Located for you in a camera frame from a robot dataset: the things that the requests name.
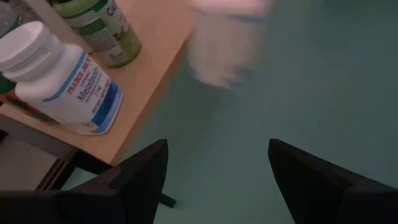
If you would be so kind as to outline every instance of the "white bottle cap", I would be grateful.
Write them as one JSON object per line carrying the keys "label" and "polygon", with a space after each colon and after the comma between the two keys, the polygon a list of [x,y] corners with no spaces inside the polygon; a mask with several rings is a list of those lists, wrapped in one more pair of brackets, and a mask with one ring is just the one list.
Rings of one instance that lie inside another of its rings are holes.
{"label": "white bottle cap", "polygon": [[192,0],[195,9],[232,15],[265,16],[274,0]]}
{"label": "white bottle cap", "polygon": [[48,67],[63,49],[39,21],[24,24],[0,39],[0,71],[14,82],[30,80]]}

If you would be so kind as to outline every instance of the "pill bottle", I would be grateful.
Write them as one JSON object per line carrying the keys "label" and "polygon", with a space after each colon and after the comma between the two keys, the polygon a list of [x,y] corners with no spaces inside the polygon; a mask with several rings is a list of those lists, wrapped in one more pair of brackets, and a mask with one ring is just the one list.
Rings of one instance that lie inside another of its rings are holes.
{"label": "pill bottle", "polygon": [[[13,29],[22,25],[24,20],[18,13],[11,7],[11,5],[0,2],[0,38],[5,36]],[[31,117],[45,121],[46,123],[55,124],[56,122],[39,112],[37,109],[29,106],[27,103],[22,102],[16,97],[14,88],[16,83],[4,78],[0,72],[0,101],[10,105],[18,110],[28,114]]]}
{"label": "pill bottle", "polygon": [[253,76],[273,0],[191,0],[191,74],[220,88],[235,89]]}
{"label": "pill bottle", "polygon": [[21,19],[26,22],[41,21],[51,31],[57,35],[62,42],[68,44],[77,44],[91,53],[93,50],[86,42],[77,35],[68,24],[55,12],[49,4],[51,0],[0,0],[8,2],[12,10],[15,11]]}
{"label": "pill bottle", "polygon": [[5,35],[0,49],[0,70],[19,99],[80,134],[111,127],[123,93],[81,47],[35,21]]}
{"label": "pill bottle", "polygon": [[108,66],[137,57],[141,42],[114,0],[54,0],[53,7]]}

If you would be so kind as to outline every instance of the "blurry bottle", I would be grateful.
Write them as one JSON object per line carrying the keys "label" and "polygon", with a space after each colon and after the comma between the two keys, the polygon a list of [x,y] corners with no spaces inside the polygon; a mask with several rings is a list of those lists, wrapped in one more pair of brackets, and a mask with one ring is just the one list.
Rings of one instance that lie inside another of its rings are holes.
{"label": "blurry bottle", "polygon": [[5,0],[22,16],[25,22],[41,21],[40,16],[22,0]]}
{"label": "blurry bottle", "polygon": [[240,86],[254,73],[271,5],[272,0],[193,0],[192,75],[208,85]]}
{"label": "blurry bottle", "polygon": [[9,4],[0,1],[0,38],[23,23],[22,17]]}

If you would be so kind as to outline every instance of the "green supplement bottle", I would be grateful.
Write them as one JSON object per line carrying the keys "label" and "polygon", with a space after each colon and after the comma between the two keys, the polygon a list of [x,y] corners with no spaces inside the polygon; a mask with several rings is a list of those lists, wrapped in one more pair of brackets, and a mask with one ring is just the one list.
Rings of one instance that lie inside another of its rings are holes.
{"label": "green supplement bottle", "polygon": [[108,66],[137,57],[141,42],[114,0],[53,0],[53,7]]}

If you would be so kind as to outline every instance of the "floor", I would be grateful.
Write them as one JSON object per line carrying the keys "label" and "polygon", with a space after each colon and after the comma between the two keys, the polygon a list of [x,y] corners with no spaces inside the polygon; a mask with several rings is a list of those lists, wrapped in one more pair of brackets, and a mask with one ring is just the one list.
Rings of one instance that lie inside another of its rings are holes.
{"label": "floor", "polygon": [[0,191],[36,189],[56,160],[8,135],[0,143]]}
{"label": "floor", "polygon": [[[126,154],[169,140],[164,192],[178,207],[160,206],[155,223],[293,223],[270,138],[398,187],[396,7],[279,0],[263,63],[239,90],[202,85],[183,62]],[[91,177],[78,170],[64,189]]]}

